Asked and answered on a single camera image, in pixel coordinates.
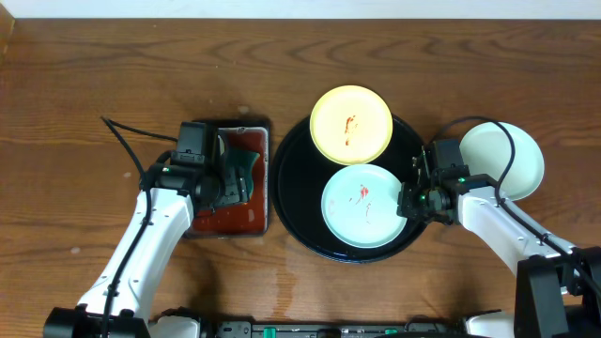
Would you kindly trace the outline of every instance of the wooden table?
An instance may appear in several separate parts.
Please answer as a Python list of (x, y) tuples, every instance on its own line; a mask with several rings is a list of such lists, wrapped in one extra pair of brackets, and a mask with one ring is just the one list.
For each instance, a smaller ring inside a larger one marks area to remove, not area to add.
[[(183, 120), (249, 107), (270, 118), (275, 149), (344, 84), (376, 90), (425, 139), (462, 115), (522, 127), (547, 168), (521, 207), (578, 245), (601, 243), (599, 22), (19, 20), (0, 69), (0, 336), (39, 337), (53, 307), (73, 307), (131, 218), (138, 176), (100, 115), (177, 135)], [(145, 165), (171, 146), (126, 136)], [(153, 312), (397, 322), (513, 311), (514, 276), (458, 226), (431, 224), (360, 266), (317, 256), (270, 216), (262, 238), (182, 240)]]

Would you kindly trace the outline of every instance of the sauce stain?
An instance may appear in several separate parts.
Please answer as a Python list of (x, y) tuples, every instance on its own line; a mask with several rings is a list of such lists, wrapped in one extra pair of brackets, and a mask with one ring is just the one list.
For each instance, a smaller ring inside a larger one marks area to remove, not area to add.
[[(347, 140), (345, 141), (346, 146), (348, 146), (350, 144), (350, 134), (352, 134), (352, 131), (349, 129), (349, 126), (354, 120), (355, 120), (355, 116), (347, 118), (347, 125), (345, 127), (345, 135), (348, 135), (348, 137), (347, 137)], [(357, 126), (358, 126), (358, 123), (355, 123), (354, 130), (357, 129)]]
[(355, 203), (355, 206), (358, 205), (359, 202), (361, 202), (365, 197), (367, 197), (368, 193), (369, 193), (369, 190), (365, 186), (361, 185), (361, 191), (360, 191), (361, 196), (359, 197), (359, 200), (357, 201), (357, 203)]

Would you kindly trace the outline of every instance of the black cable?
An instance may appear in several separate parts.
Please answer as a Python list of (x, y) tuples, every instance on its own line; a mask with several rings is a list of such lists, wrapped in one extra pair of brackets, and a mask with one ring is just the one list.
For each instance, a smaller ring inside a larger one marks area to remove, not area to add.
[(172, 152), (173, 151), (171, 151), (171, 150), (167, 150), (167, 151), (163, 152), (159, 156), (159, 158), (156, 160), (156, 163), (165, 163), (165, 162), (167, 162), (167, 160), (171, 159), (171, 153)]
[(537, 236), (539, 238), (539, 240), (541, 241), (541, 243), (545, 243), (546, 245), (549, 246), (549, 248), (555, 250), (561, 257), (563, 257), (568, 262), (568, 264), (570, 264), (572, 266), (573, 269), (578, 271), (578, 273), (580, 274), (580, 277), (582, 278), (584, 283), (587, 286), (589, 286), (592, 289), (592, 291), (594, 292), (594, 294), (597, 296), (597, 298), (601, 300), (601, 287), (599, 286), (599, 284), (597, 284), (591, 278), (591, 276), (589, 276), (589, 274), (582, 268), (582, 266), (566, 250), (564, 250), (562, 247), (560, 247), (555, 242), (553, 242), (551, 239), (549, 239), (548, 234), (541, 234), (538, 230), (534, 229), (530, 224), (528, 224), (527, 222), (522, 220), (519, 216), (517, 216), (513, 210), (511, 210), (507, 205), (505, 205), (505, 199), (501, 198), (501, 193), (500, 193), (501, 184), (505, 180), (507, 173), (509, 173), (511, 166), (514, 164), (514, 159), (516, 158), (516, 145), (514, 143), (514, 138), (511, 136), (509, 131), (507, 131), (507, 129), (499, 121), (494, 120), (492, 118), (484, 117), (484, 116), (466, 116), (466, 117), (458, 118), (457, 120), (451, 121), (451, 122), (447, 123), (446, 125), (444, 125), (440, 129), (440, 131), (437, 132), (436, 135), (434, 135), (434, 137), (432, 137), (432, 140), (430, 140), (430, 144), (432, 142), (434, 142), (434, 140), (438, 139), (444, 132), (446, 132), (453, 125), (462, 123), (462, 122), (466, 122), (466, 121), (471, 121), (471, 120), (480, 120), (480, 121), (494, 123), (497, 127), (499, 127), (505, 133), (505, 135), (507, 136), (507, 139), (509, 140), (509, 146), (511, 147), (511, 155), (509, 157), (509, 162), (507, 163), (505, 170), (503, 170), (501, 176), (499, 177), (499, 180), (497, 181), (497, 185), (495, 186), (495, 199), (497, 201), (497, 205), (499, 207), (502, 207), (503, 210), (505, 210), (505, 212), (507, 212), (507, 214), (509, 216), (511, 216), (514, 220), (516, 220), (516, 222), (520, 223), (528, 231), (530, 231), (535, 236)]
[(110, 122), (113, 126), (119, 127), (120, 129), (124, 129), (126, 131), (131, 131), (131, 132), (139, 133), (141, 135), (146, 135), (146, 136), (150, 136), (150, 137), (154, 137), (154, 138), (158, 138), (158, 139), (162, 139), (162, 140), (177, 142), (177, 138), (175, 138), (175, 137), (160, 135), (160, 134), (154, 133), (154, 132), (140, 131), (140, 130), (137, 130), (136, 128), (122, 125), (119, 122), (115, 122), (112, 119), (108, 119), (108, 118), (106, 118), (106, 121), (104, 121), (104, 123), (106, 123), (107, 121)]
[(113, 305), (113, 299), (115, 298), (116, 288), (119, 284), (119, 278), (121, 277), (123, 270), (127, 266), (128, 261), (130, 260), (131, 254), (135, 250), (136, 245), (138, 244), (138, 242), (140, 241), (140, 238), (144, 234), (146, 227), (148, 226), (148, 223), (150, 221), (150, 216), (152, 214), (152, 198), (150, 196), (150, 188), (149, 188), (150, 185), (146, 181), (146, 173), (144, 172), (144, 168), (142, 167), (142, 164), (140, 163), (138, 158), (133, 153), (133, 150), (131, 150), (130, 145), (128, 145), (128, 143), (125, 141), (125, 139), (123, 139), (123, 137), (116, 130), (113, 121), (111, 121), (110, 119), (107, 119), (105, 117), (101, 117), (101, 119), (106, 124), (106, 126), (113, 132), (116, 139), (119, 140), (119, 143), (121, 143), (121, 145), (125, 148), (125, 150), (127, 150), (128, 154), (131, 157), (131, 160), (135, 164), (135, 167), (138, 169), (138, 172), (140, 173), (140, 178), (142, 181), (142, 189), (146, 193), (146, 216), (142, 220), (142, 225), (140, 226), (138, 233), (135, 235), (135, 238), (133, 238), (130, 248), (125, 252), (123, 259), (121, 260), (121, 263), (119, 263), (119, 266), (117, 267), (117, 269), (115, 271), (113, 281), (111, 281), (111, 283), (108, 286), (108, 292), (106, 295), (106, 302), (104, 303), (104, 312), (102, 314), (102, 322), (101, 322), (102, 337), (108, 338), (108, 336), (109, 336), (109, 334), (108, 334), (108, 332), (109, 332), (109, 317), (111, 315), (111, 309), (112, 309), (112, 305)]
[(403, 332), (409, 332), (409, 326), (416, 323), (416, 319), (429, 319), (427, 315), (414, 315), (403, 328)]

